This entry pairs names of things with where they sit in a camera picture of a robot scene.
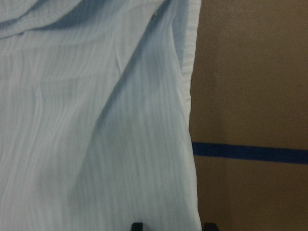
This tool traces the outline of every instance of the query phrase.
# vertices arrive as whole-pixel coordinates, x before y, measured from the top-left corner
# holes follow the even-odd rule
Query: striped fabric
[[[0,0],[0,231],[200,231],[200,0]]]

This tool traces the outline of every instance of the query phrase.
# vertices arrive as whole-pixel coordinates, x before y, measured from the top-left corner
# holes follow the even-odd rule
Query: white cloth
[[[0,231],[200,231],[200,0],[0,0]]]

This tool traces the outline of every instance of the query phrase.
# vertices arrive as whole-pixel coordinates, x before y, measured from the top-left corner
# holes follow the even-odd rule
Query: brown surface
[[[307,231],[308,166],[195,156],[202,224],[219,231]]]
[[[308,150],[308,1],[204,0],[193,141]]]

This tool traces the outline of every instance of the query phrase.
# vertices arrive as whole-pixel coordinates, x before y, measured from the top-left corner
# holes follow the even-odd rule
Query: blue stripe
[[[193,154],[246,160],[308,164],[308,151],[193,142]]]

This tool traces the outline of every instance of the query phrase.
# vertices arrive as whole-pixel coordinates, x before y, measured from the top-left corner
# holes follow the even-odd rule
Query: white fabric
[[[0,17],[0,231],[200,231],[200,0],[20,2]]]

